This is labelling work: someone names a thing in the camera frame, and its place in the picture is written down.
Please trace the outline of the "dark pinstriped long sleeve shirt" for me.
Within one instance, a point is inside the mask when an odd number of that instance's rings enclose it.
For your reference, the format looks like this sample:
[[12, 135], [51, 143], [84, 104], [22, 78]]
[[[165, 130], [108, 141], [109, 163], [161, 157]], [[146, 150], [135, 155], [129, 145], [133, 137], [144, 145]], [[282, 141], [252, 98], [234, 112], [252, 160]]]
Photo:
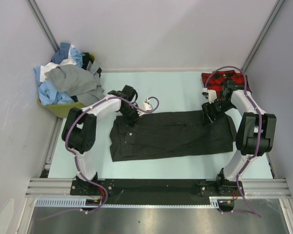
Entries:
[[117, 116], [110, 153], [114, 162], [220, 154], [233, 151], [235, 137], [230, 116], [204, 125], [202, 110], [147, 114], [133, 126]]

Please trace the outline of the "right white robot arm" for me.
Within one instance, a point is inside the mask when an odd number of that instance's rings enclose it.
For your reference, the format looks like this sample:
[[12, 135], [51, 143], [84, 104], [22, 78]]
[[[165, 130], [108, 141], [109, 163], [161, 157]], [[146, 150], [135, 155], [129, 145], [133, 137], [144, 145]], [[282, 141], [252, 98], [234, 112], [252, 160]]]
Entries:
[[202, 104], [204, 124], [209, 125], [225, 116], [226, 111], [237, 109], [242, 119], [235, 136], [236, 152], [216, 177], [215, 190], [228, 196], [242, 187], [240, 179], [245, 170], [258, 157], [271, 151], [274, 141], [276, 116], [262, 110], [251, 93], [234, 81], [224, 85], [223, 97], [215, 90], [203, 88], [208, 101]]

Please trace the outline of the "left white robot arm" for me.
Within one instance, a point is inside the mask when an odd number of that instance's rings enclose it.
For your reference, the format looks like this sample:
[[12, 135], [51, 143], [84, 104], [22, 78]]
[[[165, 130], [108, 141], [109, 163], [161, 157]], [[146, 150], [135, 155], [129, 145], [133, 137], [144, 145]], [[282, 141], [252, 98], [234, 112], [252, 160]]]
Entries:
[[103, 99], [84, 108], [71, 108], [62, 132], [65, 148], [74, 156], [77, 177], [82, 181], [81, 189], [88, 195], [97, 192], [98, 182], [93, 180], [97, 171], [90, 151], [96, 140], [97, 123], [108, 115], [119, 112], [125, 124], [134, 125], [139, 117], [136, 104], [137, 91], [126, 85], [121, 91], [111, 91]]

